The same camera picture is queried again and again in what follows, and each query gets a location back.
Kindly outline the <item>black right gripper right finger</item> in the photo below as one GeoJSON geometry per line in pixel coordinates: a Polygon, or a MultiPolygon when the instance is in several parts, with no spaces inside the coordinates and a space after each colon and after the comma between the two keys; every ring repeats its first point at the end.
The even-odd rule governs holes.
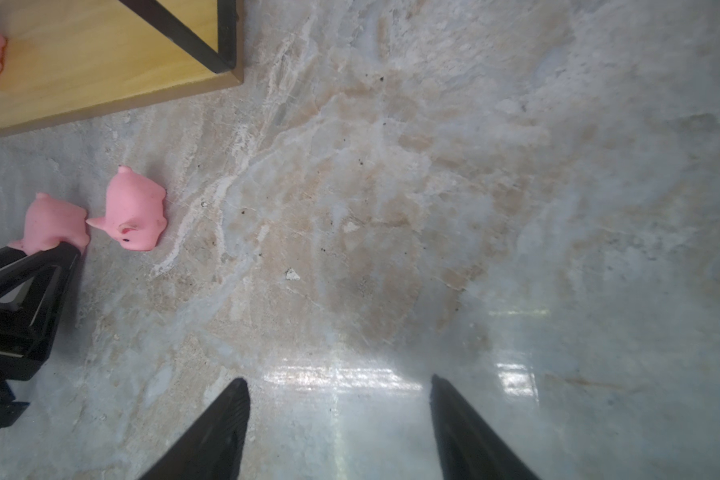
{"type": "Polygon", "coordinates": [[[431,379],[430,411],[445,480],[538,480],[459,391],[438,375],[431,379]]]}

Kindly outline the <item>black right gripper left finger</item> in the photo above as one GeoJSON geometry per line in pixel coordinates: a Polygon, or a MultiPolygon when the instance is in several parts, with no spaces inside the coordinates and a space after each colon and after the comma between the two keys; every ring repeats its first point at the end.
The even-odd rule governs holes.
{"type": "Polygon", "coordinates": [[[238,478],[250,409],[247,382],[236,378],[141,478],[238,478]]]}

